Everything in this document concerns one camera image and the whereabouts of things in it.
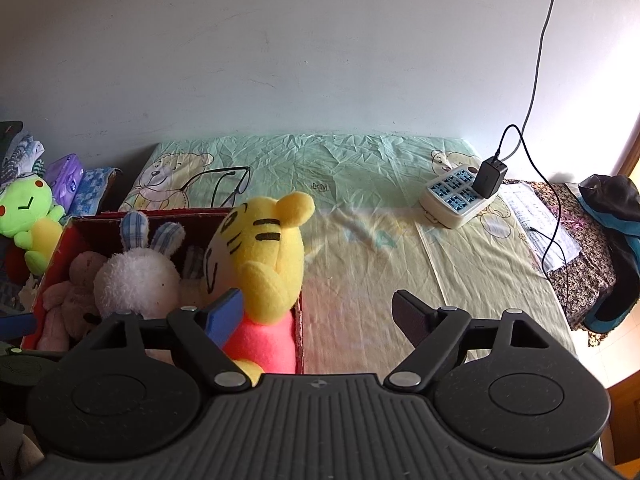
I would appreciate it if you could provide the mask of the pink plush bear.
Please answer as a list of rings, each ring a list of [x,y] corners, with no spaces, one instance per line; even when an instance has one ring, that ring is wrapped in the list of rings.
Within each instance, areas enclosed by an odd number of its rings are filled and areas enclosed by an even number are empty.
[[[101,322],[93,284],[104,263],[97,252],[82,252],[70,264],[70,278],[44,291],[46,317],[38,350],[65,352]]]

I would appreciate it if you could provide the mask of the pink bunny plush toy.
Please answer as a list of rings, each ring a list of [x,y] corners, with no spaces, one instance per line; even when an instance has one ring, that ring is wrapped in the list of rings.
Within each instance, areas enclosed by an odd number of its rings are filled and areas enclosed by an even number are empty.
[[[144,318],[166,318],[180,304],[181,278],[171,256],[186,230],[165,222],[150,232],[149,218],[132,210],[120,220],[122,252],[112,255],[96,274],[94,300],[104,320],[120,311]]]

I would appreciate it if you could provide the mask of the yellow tiger plush toy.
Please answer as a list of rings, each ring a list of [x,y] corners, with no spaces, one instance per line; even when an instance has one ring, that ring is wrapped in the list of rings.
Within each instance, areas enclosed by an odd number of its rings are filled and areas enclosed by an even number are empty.
[[[305,249],[300,227],[314,199],[292,192],[278,200],[254,197],[230,211],[203,259],[203,306],[235,288],[243,313],[222,350],[257,384],[260,376],[296,372],[292,309],[302,291]]]

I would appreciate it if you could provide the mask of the bright green frog plush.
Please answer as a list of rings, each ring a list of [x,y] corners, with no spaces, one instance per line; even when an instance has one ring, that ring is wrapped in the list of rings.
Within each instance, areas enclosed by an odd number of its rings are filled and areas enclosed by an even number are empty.
[[[24,250],[31,274],[46,272],[62,235],[64,214],[38,174],[19,177],[1,192],[1,234]]]

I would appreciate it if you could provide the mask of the green cartoon bed sheet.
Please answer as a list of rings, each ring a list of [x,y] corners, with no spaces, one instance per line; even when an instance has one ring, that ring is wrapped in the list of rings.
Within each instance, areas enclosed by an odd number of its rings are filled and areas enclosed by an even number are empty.
[[[523,310],[570,347],[558,298],[534,269],[518,222],[502,200],[456,230],[431,222],[420,207],[428,181],[474,162],[460,140],[420,136],[281,134],[165,142],[134,178],[122,208],[191,208],[180,190],[186,180],[232,166],[252,170],[235,205],[254,196],[309,194],[316,210],[302,229],[302,311],[304,369],[310,374],[387,374],[409,351],[390,313],[398,289],[476,318]]]

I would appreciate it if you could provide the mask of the red cardboard box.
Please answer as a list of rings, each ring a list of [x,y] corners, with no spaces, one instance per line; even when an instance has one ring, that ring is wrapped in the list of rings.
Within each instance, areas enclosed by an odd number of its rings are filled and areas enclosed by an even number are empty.
[[[119,309],[166,318],[242,294],[226,355],[251,378],[299,369],[294,311],[302,291],[307,207],[254,198],[232,209],[129,211],[73,221],[35,303],[29,349],[66,351]]]

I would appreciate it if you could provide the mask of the white power strip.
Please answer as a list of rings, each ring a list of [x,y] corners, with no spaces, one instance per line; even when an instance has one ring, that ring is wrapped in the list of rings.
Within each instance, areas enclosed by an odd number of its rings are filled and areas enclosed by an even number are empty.
[[[447,229],[459,229],[487,208],[496,198],[484,198],[474,191],[478,169],[457,166],[427,183],[419,203],[427,218]]]

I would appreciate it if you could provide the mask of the white paper notebook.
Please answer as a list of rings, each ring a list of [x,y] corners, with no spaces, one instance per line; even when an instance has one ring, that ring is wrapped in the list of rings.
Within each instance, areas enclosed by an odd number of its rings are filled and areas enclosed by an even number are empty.
[[[502,200],[520,222],[529,247],[546,272],[561,269],[575,260],[582,248],[562,226],[556,228],[556,217],[526,183],[503,184]]]

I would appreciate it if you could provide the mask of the blue white patterned cloth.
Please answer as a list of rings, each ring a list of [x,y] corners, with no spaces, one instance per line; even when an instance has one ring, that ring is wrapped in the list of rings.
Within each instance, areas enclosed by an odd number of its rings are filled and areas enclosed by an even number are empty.
[[[70,218],[95,216],[122,170],[115,167],[87,169],[67,211]]]

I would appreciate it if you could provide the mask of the black eyeglasses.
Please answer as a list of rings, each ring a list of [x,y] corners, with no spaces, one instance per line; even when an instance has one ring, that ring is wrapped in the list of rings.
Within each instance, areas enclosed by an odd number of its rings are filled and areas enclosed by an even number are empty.
[[[180,188],[186,193],[191,208],[233,207],[252,180],[249,166],[206,169],[186,180]]]

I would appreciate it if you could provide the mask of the brown patterned cloth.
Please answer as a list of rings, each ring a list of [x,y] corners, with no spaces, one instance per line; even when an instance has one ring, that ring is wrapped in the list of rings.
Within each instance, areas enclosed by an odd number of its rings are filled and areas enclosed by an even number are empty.
[[[577,186],[512,180],[499,195],[518,222],[534,269],[549,279],[568,326],[585,332],[588,346],[597,347],[606,336],[585,322],[613,291],[616,274],[603,229],[582,208]]]

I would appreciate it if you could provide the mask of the purple plastic pouch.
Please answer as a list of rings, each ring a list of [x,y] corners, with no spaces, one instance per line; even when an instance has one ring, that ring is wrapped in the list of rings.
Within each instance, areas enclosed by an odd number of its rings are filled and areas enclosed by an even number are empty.
[[[47,166],[44,178],[50,186],[52,196],[67,212],[72,206],[85,169],[75,153],[65,155]]]

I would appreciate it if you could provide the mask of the black power adapter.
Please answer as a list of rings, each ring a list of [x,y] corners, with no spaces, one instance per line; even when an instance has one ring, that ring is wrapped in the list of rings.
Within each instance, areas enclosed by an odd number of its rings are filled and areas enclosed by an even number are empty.
[[[477,192],[480,197],[491,198],[494,196],[503,179],[506,176],[506,164],[498,159],[497,156],[485,159],[477,171],[476,177],[472,184],[472,189]]]

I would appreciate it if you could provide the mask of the dark green garment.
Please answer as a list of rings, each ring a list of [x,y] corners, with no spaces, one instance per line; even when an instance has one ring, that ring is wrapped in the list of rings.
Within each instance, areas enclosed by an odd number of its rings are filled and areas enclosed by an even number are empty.
[[[13,139],[23,130],[24,122],[8,120],[0,122],[0,166],[3,166]]]

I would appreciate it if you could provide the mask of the black teal jacket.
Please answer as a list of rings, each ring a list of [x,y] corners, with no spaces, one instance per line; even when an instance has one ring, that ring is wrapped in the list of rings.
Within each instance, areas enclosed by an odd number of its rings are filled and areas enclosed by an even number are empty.
[[[584,319],[606,334],[623,322],[639,300],[639,191],[628,177],[593,174],[578,185],[578,202],[603,229],[615,284]]]

